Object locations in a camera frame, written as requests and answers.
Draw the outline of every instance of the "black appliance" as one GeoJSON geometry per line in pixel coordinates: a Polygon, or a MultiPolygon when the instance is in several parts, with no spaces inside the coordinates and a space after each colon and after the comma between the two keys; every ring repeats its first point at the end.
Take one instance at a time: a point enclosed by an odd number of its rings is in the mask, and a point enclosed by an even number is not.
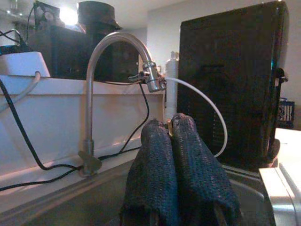
{"type": "Polygon", "coordinates": [[[59,25],[60,8],[45,4],[40,1],[35,1],[34,9],[34,23],[36,30],[43,30],[50,25],[59,25]]]}
{"type": "MultiPolygon", "coordinates": [[[[114,7],[101,2],[80,2],[79,22],[86,34],[50,23],[29,38],[30,47],[42,53],[53,78],[85,80],[96,45],[107,34],[121,29],[115,22],[114,7]]],[[[129,76],[138,74],[138,55],[126,42],[111,44],[96,65],[95,80],[128,82],[129,76]]]]}
{"type": "MultiPolygon", "coordinates": [[[[285,2],[273,1],[181,24],[179,78],[213,100],[229,134],[223,163],[256,170],[277,157],[277,111],[287,46],[285,2]]],[[[211,106],[179,86],[178,112],[191,115],[213,153],[223,144],[211,106]]]]}

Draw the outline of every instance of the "light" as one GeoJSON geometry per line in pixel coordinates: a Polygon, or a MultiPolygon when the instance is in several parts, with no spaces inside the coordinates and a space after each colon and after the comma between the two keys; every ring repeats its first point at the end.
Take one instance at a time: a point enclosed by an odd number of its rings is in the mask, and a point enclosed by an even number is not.
{"type": "Polygon", "coordinates": [[[77,21],[78,21],[77,12],[70,8],[61,8],[60,19],[66,25],[75,25],[75,24],[77,24],[77,21]]]}

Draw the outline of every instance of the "stainless steel sink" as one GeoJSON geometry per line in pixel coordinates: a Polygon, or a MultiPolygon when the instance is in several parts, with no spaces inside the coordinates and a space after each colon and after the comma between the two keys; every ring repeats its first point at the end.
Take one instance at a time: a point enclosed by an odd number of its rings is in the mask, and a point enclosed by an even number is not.
{"type": "MultiPolygon", "coordinates": [[[[127,173],[132,161],[0,215],[0,225],[118,225],[127,173]]],[[[226,169],[237,193],[244,223],[269,226],[269,204],[257,175],[226,169]]]]}

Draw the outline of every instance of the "stainless steel faucet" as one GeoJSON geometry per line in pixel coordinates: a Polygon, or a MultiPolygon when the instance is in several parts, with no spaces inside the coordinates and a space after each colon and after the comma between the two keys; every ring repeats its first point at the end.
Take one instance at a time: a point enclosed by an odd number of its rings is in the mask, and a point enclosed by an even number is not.
{"type": "Polygon", "coordinates": [[[87,95],[86,95],[86,139],[84,140],[84,151],[79,152],[79,156],[84,161],[84,167],[82,174],[85,176],[94,174],[101,167],[101,162],[94,157],[94,141],[92,139],[92,100],[93,100],[93,80],[94,72],[97,61],[103,51],[112,43],[117,41],[125,41],[132,44],[140,54],[143,60],[143,70],[147,87],[150,92],[156,92],[164,90],[166,85],[162,77],[157,72],[157,67],[155,62],[152,61],[151,56],[144,46],[144,44],[137,39],[135,36],[128,33],[114,32],[106,37],[104,37],[98,45],[95,47],[92,56],[89,60],[88,69],[87,69],[87,95]]]}

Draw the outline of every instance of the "white bottle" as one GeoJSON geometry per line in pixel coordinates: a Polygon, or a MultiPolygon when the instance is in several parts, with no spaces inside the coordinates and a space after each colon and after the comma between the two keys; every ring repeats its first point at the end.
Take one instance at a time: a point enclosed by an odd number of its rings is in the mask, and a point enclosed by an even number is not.
{"type": "MultiPolygon", "coordinates": [[[[171,58],[167,60],[165,66],[165,75],[170,78],[178,78],[179,54],[171,52],[171,58]]],[[[177,113],[177,92],[176,82],[167,82],[166,86],[166,110],[165,119],[171,119],[177,113]]]]}

